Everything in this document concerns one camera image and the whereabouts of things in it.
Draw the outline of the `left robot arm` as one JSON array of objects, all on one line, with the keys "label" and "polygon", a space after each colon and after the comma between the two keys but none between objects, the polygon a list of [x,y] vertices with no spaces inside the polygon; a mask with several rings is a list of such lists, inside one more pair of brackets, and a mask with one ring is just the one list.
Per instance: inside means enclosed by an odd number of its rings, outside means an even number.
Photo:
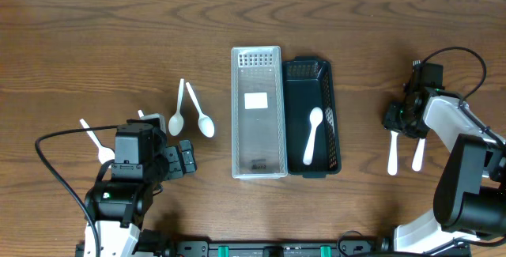
[{"label": "left robot arm", "polygon": [[93,223],[76,255],[176,256],[168,237],[142,225],[164,181],[196,172],[193,145],[169,146],[159,119],[130,119],[117,126],[115,146],[115,159],[101,166],[85,196]]}]

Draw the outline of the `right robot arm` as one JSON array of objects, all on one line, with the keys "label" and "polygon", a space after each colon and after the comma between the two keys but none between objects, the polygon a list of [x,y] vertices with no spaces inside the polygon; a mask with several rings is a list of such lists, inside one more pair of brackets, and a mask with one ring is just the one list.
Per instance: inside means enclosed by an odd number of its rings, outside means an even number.
[{"label": "right robot arm", "polygon": [[391,102],[383,119],[391,133],[388,174],[398,171],[399,135],[418,141],[414,171],[421,169],[429,131],[450,156],[432,209],[394,230],[393,250],[435,255],[463,243],[496,244],[505,235],[505,140],[470,111],[462,96],[444,89],[441,65],[414,62],[404,92],[405,99]]}]

